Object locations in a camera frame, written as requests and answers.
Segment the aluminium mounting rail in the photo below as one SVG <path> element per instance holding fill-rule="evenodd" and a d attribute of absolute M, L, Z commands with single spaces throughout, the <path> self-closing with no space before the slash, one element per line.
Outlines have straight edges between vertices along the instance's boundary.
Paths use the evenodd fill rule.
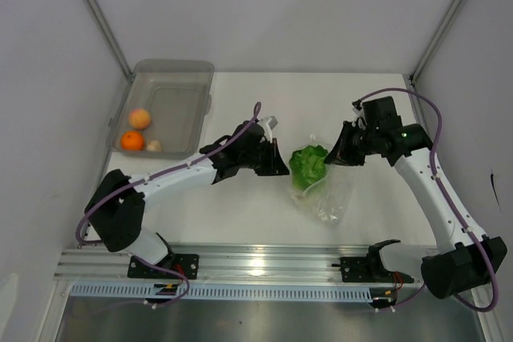
<path fill-rule="evenodd" d="M 283 246 L 174 244 L 180 254 L 197 254 L 195 284 L 263 284 L 329 286 L 342 283 L 341 257 L 366 255 L 367 246 Z M 131 257 L 103 246 L 66 248 L 59 257 L 55 280 L 128 281 Z"/>

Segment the left aluminium frame post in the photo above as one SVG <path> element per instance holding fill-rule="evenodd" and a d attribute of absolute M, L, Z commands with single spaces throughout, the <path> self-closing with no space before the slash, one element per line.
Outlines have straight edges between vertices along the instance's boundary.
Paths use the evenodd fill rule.
<path fill-rule="evenodd" d="M 126 80 L 130 80 L 132 78 L 131 67 L 128 64 L 125 54 L 121 49 L 121 46 L 116 38 L 113 29 L 101 5 L 98 0 L 83 0 L 86 8 L 88 9 L 93 22 L 97 26 L 99 33 L 102 35 L 105 44 L 107 45 L 108 50 L 113 55 L 121 73 L 123 74 Z"/>

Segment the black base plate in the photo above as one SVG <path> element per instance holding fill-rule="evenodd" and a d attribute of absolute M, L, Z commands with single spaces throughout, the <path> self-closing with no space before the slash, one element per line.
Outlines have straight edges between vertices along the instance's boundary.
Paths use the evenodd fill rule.
<path fill-rule="evenodd" d="M 175 254 L 174 257 L 166 257 L 158 267 L 165 268 L 195 280 L 200 266 L 200 256 L 197 254 Z M 127 270 L 127 277 L 132 279 L 178 279 L 178 276 L 161 270 L 155 270 L 141 263 L 134 256 L 131 257 Z"/>
<path fill-rule="evenodd" d="M 341 273 L 345 283 L 404 283 L 412 284 L 414 278 L 405 273 L 386 270 L 380 260 L 374 257 L 341 257 L 332 264 Z"/>

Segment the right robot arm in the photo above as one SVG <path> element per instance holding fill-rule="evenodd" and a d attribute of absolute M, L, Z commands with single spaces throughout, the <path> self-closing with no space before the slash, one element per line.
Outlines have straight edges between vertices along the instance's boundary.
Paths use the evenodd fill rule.
<path fill-rule="evenodd" d="M 360 167 L 380 155 L 403 178 L 434 234 L 438 254 L 422 258 L 420 273 L 430 293 L 445 299 L 490 284 L 499 298 L 496 272 L 507 255 L 501 237 L 491 238 L 473 220 L 438 162 L 436 142 L 418 124 L 406 125 L 392 97 L 353 102 L 357 116 L 343 123 L 325 163 Z"/>

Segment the orange fruit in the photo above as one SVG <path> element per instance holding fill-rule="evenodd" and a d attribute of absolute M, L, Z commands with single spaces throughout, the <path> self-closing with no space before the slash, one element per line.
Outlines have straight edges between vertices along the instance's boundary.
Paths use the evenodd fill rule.
<path fill-rule="evenodd" d="M 145 148 L 144 136 L 139 131 L 126 131 L 119 144 L 125 151 L 142 151 Z"/>

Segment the clear zip top bag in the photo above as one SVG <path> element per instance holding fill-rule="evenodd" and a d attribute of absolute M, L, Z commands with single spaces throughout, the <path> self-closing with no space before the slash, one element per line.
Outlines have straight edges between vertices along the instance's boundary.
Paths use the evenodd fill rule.
<path fill-rule="evenodd" d="M 308 145 L 321 145 L 329 153 L 332 150 L 331 145 L 315 135 L 311 135 L 309 141 L 296 150 Z M 334 226 L 341 222 L 348 210 L 349 200 L 357 180 L 357 173 L 352 169 L 334 165 L 326 165 L 326 169 L 327 175 L 325 178 L 304 191 L 299 191 L 293 187 L 290 172 L 289 194 L 294 204 L 310 218 L 326 226 Z"/>

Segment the right aluminium frame post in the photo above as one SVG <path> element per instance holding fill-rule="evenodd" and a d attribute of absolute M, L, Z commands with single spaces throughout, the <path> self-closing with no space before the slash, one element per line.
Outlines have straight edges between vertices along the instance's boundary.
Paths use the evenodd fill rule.
<path fill-rule="evenodd" d="M 416 86 L 418 80 L 422 76 L 422 73 L 428 67 L 437 50 L 442 45 L 445 37 L 448 35 L 451 27 L 462 11 L 466 1 L 467 0 L 450 0 L 446 10 L 444 11 L 438 25 L 434 30 L 434 33 L 431 35 L 425 49 L 423 50 L 419 60 L 417 61 L 409 76 L 410 84 L 413 87 Z"/>

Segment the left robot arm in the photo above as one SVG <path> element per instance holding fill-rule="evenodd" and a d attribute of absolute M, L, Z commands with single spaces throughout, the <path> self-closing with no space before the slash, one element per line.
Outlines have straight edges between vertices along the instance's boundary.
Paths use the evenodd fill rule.
<path fill-rule="evenodd" d="M 273 116 L 245 121 L 184 163 L 153 174 L 108 172 L 85 209 L 99 241 L 111 252 L 124 251 L 144 260 L 153 276 L 164 278 L 174 268 L 172 249 L 165 239 L 143 226 L 148 208 L 174 193 L 210 186 L 249 169 L 261 177 L 289 174 L 278 149 Z"/>

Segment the small garlic bulb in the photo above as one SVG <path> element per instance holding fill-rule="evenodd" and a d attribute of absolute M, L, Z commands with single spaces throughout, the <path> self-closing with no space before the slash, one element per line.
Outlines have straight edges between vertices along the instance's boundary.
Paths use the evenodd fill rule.
<path fill-rule="evenodd" d="M 146 144 L 146 150 L 150 152 L 161 152 L 162 146 L 158 140 L 151 140 Z"/>

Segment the green plastic lettuce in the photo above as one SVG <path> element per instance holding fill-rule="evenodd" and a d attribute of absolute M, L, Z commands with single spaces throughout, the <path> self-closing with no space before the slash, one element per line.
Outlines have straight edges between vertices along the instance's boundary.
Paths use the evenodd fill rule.
<path fill-rule="evenodd" d="M 327 175 L 325 157 L 328 151 L 321 145 L 308 145 L 296 150 L 289 159 L 293 187 L 304 191 Z"/>

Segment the clear plastic container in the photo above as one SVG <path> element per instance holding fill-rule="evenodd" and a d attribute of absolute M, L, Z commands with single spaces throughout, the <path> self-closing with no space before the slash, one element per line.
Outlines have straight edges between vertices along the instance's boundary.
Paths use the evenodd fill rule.
<path fill-rule="evenodd" d="M 215 67 L 196 60 L 145 59 L 135 65 L 130 90 L 115 121 L 112 149 L 126 156 L 186 159 L 198 149 Z M 151 123 L 142 130 L 146 143 L 157 141 L 158 151 L 129 151 L 121 146 L 132 129 L 129 114 L 137 108 L 149 112 Z"/>

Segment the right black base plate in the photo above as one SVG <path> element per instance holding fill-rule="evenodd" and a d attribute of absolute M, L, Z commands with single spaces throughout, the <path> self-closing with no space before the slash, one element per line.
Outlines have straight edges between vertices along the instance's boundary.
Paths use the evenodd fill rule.
<path fill-rule="evenodd" d="M 380 260 L 374 257 L 341 257 L 332 264 L 341 273 L 345 283 L 404 283 L 412 284 L 414 278 L 405 273 L 386 270 Z"/>

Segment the aluminium frame post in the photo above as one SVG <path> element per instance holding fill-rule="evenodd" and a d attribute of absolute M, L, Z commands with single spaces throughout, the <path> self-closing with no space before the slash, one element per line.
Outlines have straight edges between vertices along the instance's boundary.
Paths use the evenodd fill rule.
<path fill-rule="evenodd" d="M 423 50 L 419 60 L 417 61 L 409 76 L 410 84 L 413 87 L 416 86 L 418 80 L 422 76 L 422 73 L 428 67 L 437 50 L 442 45 L 445 37 L 448 35 L 451 27 L 462 11 L 466 1 L 467 0 L 450 0 L 446 10 L 444 11 L 438 25 L 434 30 L 434 33 L 431 35 L 425 49 Z"/>
<path fill-rule="evenodd" d="M 88 9 L 93 22 L 97 26 L 99 33 L 102 35 L 105 44 L 107 45 L 108 50 L 113 55 L 121 73 L 123 74 L 126 80 L 130 80 L 132 78 L 131 67 L 128 64 L 125 54 L 121 49 L 121 46 L 116 38 L 113 29 L 101 5 L 98 0 L 83 0 L 86 8 Z"/>

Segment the peach fruit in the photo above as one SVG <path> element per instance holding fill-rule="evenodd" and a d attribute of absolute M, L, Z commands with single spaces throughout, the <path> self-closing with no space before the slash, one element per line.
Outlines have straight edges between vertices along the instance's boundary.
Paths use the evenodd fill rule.
<path fill-rule="evenodd" d="M 143 108 L 136 108 L 129 113 L 128 123 L 135 130 L 145 130 L 151 125 L 151 114 Z"/>

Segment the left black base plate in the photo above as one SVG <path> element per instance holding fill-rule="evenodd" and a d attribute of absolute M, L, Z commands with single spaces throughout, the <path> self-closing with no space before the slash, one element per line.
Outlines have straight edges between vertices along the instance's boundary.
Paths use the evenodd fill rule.
<path fill-rule="evenodd" d="M 195 280 L 200 266 L 200 256 L 197 254 L 175 254 L 174 257 L 166 257 L 158 267 L 165 268 Z M 161 270 L 155 270 L 141 263 L 134 256 L 131 257 L 127 270 L 127 277 L 132 279 L 178 279 L 178 276 Z"/>

